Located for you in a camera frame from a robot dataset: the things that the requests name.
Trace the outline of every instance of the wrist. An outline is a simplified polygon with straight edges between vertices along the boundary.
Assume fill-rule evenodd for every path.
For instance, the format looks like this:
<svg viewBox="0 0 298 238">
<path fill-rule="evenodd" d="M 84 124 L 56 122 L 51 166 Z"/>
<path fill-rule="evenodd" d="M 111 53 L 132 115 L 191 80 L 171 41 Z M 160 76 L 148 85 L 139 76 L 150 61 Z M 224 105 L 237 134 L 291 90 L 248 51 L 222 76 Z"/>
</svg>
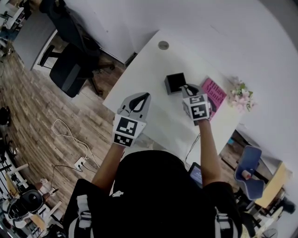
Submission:
<svg viewBox="0 0 298 238">
<path fill-rule="evenodd" d="M 113 143 L 113 144 L 111 145 L 111 149 L 113 149 L 113 150 L 117 150 L 117 151 L 123 151 L 123 150 L 125 149 L 125 146 L 122 146 L 122 145 Z"/>
<path fill-rule="evenodd" d="M 210 125 L 210 122 L 207 119 L 203 119 L 203 120 L 199 120 L 198 124 L 199 124 L 199 126 Z"/>
</svg>

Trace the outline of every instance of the power strip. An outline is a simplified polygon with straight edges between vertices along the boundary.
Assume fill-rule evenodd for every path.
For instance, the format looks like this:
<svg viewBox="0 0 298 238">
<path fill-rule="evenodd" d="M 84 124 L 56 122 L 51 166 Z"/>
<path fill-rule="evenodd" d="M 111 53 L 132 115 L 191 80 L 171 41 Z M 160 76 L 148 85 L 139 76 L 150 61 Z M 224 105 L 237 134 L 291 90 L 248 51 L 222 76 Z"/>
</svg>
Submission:
<svg viewBox="0 0 298 238">
<path fill-rule="evenodd" d="M 80 170 L 81 167 L 83 167 L 83 164 L 86 163 L 87 158 L 85 159 L 84 157 L 80 157 L 78 161 L 76 161 L 76 163 L 74 164 L 74 166 Z"/>
</svg>

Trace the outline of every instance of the backpack strap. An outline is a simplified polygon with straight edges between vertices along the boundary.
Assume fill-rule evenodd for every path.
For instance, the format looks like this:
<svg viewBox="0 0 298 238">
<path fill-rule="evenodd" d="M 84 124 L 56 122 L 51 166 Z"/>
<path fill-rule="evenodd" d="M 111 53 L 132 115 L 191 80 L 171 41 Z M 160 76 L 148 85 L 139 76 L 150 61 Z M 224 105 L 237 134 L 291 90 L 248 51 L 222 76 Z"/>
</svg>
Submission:
<svg viewBox="0 0 298 238">
<path fill-rule="evenodd" d="M 76 231 L 80 230 L 80 234 L 84 233 L 84 237 L 94 238 L 91 222 L 91 212 L 88 207 L 87 195 L 81 195 L 77 198 L 78 203 L 78 214 L 77 217 L 69 226 L 68 237 L 76 238 Z"/>
<path fill-rule="evenodd" d="M 215 216 L 215 238 L 226 238 L 223 236 L 223 232 L 227 229 L 232 230 L 231 238 L 238 238 L 238 230 L 234 221 L 226 213 L 220 213 L 217 207 L 215 209 L 217 212 Z"/>
</svg>

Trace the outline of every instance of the black box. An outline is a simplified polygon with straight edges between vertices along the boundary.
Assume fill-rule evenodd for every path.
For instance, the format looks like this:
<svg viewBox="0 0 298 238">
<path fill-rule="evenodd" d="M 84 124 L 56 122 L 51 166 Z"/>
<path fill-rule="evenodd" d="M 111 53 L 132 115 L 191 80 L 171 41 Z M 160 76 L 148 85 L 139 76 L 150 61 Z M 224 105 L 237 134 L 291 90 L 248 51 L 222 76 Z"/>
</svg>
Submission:
<svg viewBox="0 0 298 238">
<path fill-rule="evenodd" d="M 168 75 L 164 80 L 164 83 L 166 84 L 168 95 L 181 92 L 181 87 L 186 85 L 183 73 Z"/>
</svg>

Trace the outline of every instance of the white table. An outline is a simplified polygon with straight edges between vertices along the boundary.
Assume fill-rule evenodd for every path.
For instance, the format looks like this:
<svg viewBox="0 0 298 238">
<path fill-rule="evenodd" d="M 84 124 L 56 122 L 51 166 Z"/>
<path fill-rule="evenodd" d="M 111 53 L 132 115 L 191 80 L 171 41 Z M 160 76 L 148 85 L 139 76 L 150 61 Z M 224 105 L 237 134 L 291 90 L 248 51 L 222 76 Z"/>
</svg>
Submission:
<svg viewBox="0 0 298 238">
<path fill-rule="evenodd" d="M 158 48 L 165 40 L 168 50 Z M 159 31 L 132 61 L 119 78 L 104 105 L 116 113 L 123 100 L 134 93 L 149 92 L 152 96 L 147 126 L 143 133 L 164 148 L 185 160 L 199 134 L 199 128 L 183 111 L 182 94 L 167 95 L 164 79 L 169 74 L 184 73 L 187 83 L 200 85 L 211 77 L 223 90 L 230 90 L 230 83 L 207 61 L 195 54 L 172 36 Z M 213 136 L 220 153 L 239 123 L 241 115 L 224 101 L 211 121 Z M 187 158 L 188 164 L 200 164 L 200 141 Z"/>
</svg>

